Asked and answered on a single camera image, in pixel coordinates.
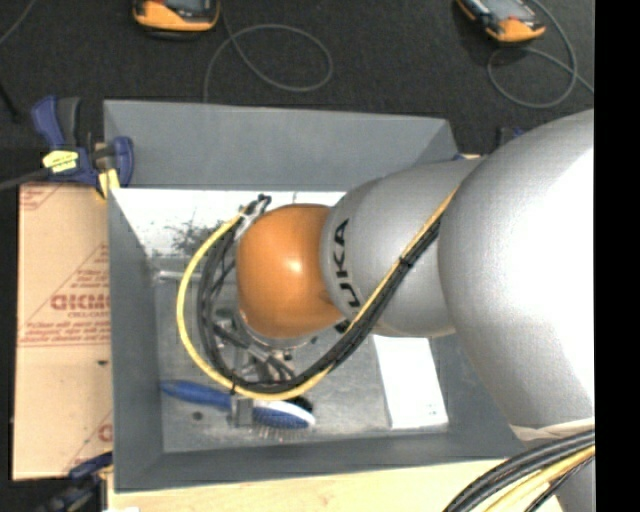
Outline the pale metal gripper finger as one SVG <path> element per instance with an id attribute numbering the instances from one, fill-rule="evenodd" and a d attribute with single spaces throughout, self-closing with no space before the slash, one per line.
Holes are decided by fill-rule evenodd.
<path id="1" fill-rule="evenodd" d="M 231 421 L 235 428 L 248 428 L 254 424 L 254 401 L 247 397 L 231 399 Z"/>

